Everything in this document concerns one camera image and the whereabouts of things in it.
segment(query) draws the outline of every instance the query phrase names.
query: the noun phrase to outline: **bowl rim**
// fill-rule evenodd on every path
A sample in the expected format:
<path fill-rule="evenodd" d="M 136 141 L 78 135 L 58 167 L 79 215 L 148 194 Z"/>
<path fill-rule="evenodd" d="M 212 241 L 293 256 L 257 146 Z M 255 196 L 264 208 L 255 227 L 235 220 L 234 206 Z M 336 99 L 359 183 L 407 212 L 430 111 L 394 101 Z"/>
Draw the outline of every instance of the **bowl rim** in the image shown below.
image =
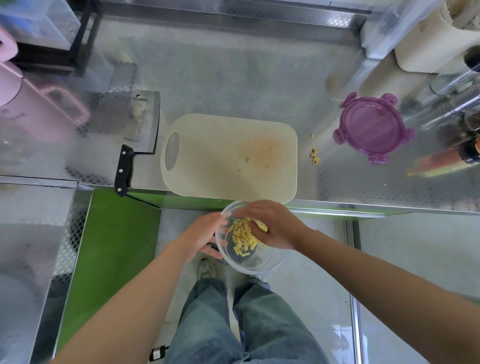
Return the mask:
<path fill-rule="evenodd" d="M 236 204 L 239 204 L 239 203 L 244 203 L 245 206 L 248 205 L 248 202 L 246 201 L 234 201 L 232 202 L 230 205 L 228 205 L 226 208 L 224 208 L 221 212 L 221 215 L 223 217 L 225 217 L 225 213 L 230 211 L 232 209 L 232 207 Z M 278 262 L 278 264 L 273 267 L 272 269 L 269 269 L 269 270 L 264 270 L 264 271 L 252 271 L 252 270 L 248 270 L 248 269 L 245 269 L 244 267 L 238 265 L 237 263 L 233 262 L 224 252 L 223 252 L 223 249 L 222 249 L 222 246 L 220 245 L 220 240 L 218 238 L 218 235 L 220 233 L 220 228 L 221 226 L 218 226 L 215 230 L 215 241 L 216 241 L 216 244 L 217 244 L 217 247 L 218 247 L 218 250 L 220 251 L 220 254 L 222 254 L 222 257 L 223 259 L 225 259 L 225 261 L 228 263 L 229 266 L 235 268 L 237 271 L 239 271 L 240 273 L 244 273 L 244 274 L 248 274 L 248 275 L 262 275 L 262 274 L 267 274 L 267 273 L 270 273 L 272 271 L 274 271 L 275 269 L 277 269 L 282 263 L 284 263 L 287 258 L 290 256 L 290 254 L 292 253 L 291 250 L 288 250 L 288 249 L 279 249 L 279 250 L 284 250 L 286 253 L 285 253 L 285 256 L 283 257 L 282 260 L 280 260 L 280 262 Z"/>

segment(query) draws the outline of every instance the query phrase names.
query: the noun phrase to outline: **pink thermos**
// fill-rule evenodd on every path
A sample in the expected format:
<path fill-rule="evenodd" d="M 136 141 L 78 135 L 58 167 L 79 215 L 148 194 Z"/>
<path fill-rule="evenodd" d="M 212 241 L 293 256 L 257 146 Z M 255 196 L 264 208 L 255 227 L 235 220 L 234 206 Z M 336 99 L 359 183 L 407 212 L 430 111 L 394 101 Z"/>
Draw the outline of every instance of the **pink thermos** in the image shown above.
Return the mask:
<path fill-rule="evenodd" d="M 0 26 L 0 120 L 14 123 L 34 138 L 44 142 L 61 142 L 76 127 L 90 118 L 90 111 L 69 90 L 60 85 L 36 87 L 22 71 L 8 62 L 18 47 L 13 37 Z M 57 91 L 78 109 L 79 115 L 69 116 L 49 96 Z"/>

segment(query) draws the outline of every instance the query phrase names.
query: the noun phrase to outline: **black knife handle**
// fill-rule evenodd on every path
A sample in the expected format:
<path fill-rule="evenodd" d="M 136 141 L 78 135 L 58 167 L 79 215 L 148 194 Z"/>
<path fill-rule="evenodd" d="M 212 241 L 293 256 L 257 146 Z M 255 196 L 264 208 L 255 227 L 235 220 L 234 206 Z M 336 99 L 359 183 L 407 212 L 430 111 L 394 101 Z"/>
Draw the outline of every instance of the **black knife handle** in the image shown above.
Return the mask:
<path fill-rule="evenodd" d="M 127 194 L 133 175 L 133 157 L 135 153 L 128 145 L 121 146 L 117 173 L 115 174 L 115 193 L 123 197 Z"/>

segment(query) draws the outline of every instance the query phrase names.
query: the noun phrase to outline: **chopped ginger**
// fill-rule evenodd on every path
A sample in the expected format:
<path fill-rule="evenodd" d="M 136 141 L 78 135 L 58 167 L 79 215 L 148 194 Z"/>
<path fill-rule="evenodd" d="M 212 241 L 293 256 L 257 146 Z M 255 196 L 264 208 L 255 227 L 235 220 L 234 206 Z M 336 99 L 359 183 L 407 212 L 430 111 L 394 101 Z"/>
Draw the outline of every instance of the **chopped ginger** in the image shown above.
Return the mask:
<path fill-rule="evenodd" d="M 250 231 L 250 226 L 248 225 L 248 222 L 251 221 L 251 218 L 236 218 L 233 220 L 232 225 L 229 227 L 228 231 L 232 232 L 232 240 L 235 244 L 233 247 L 233 250 L 237 255 L 240 256 L 248 256 L 250 255 L 250 251 L 255 249 L 258 243 L 258 248 L 260 250 L 263 249 L 263 243 L 260 242 L 257 238 L 255 238 L 252 235 L 252 232 Z M 267 231 L 267 226 L 258 221 L 254 220 L 258 227 L 262 229 L 263 231 Z"/>

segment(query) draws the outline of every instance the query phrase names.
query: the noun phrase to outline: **cutting board handle hole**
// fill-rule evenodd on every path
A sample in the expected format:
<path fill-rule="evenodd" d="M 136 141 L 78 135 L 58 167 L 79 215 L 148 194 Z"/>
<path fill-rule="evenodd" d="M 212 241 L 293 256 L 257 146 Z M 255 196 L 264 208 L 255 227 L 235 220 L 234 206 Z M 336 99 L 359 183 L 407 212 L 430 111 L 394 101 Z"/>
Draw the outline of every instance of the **cutting board handle hole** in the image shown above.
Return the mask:
<path fill-rule="evenodd" d="M 167 148 L 165 150 L 165 168 L 171 171 L 177 163 L 180 150 L 180 136 L 177 132 L 173 132 L 167 142 Z"/>

